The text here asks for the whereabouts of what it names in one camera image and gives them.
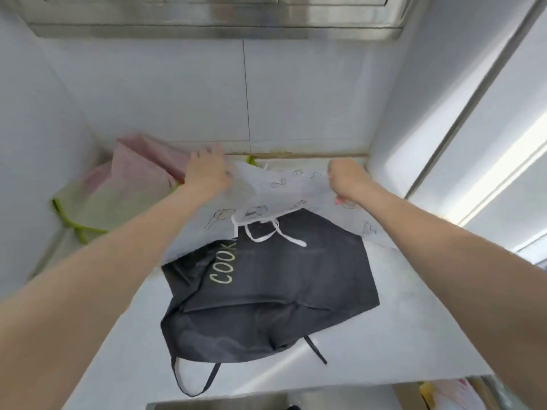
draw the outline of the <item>kitchen counter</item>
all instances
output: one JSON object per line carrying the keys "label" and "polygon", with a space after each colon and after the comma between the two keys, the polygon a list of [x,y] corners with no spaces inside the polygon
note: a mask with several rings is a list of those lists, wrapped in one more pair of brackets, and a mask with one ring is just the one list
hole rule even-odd
{"label": "kitchen counter", "polygon": [[[492,371],[448,311],[398,250],[365,242],[380,305],[311,336],[328,365],[300,340],[287,351],[223,364],[201,397],[333,386],[457,378]],[[87,369],[65,410],[139,410],[185,400],[175,382],[160,321],[171,299],[159,269],[148,277]],[[212,364],[182,362],[190,391]]]}

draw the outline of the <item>forearm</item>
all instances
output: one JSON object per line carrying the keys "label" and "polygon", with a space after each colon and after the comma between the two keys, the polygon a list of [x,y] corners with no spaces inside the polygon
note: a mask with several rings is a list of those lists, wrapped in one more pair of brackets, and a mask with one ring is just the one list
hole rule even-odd
{"label": "forearm", "polygon": [[370,182],[371,213],[490,366],[523,400],[546,399],[547,274]]}
{"label": "forearm", "polygon": [[201,202],[181,187],[38,275],[0,306],[2,407],[59,409],[64,404]]}

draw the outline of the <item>stainless steel range hood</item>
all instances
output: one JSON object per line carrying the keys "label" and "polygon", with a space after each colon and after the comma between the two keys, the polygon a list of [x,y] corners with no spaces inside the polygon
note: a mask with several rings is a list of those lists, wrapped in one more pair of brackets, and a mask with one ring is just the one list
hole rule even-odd
{"label": "stainless steel range hood", "polygon": [[10,0],[42,37],[397,38],[415,0]]}

